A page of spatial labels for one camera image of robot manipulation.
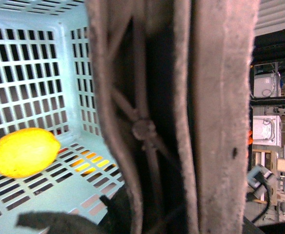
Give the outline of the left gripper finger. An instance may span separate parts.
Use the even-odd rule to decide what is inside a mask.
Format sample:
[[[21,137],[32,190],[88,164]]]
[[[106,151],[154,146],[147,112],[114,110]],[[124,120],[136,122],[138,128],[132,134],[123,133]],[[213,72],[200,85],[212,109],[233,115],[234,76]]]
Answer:
[[[49,234],[102,234],[103,228],[90,220],[62,212],[28,212],[18,215],[17,227],[45,230]]]

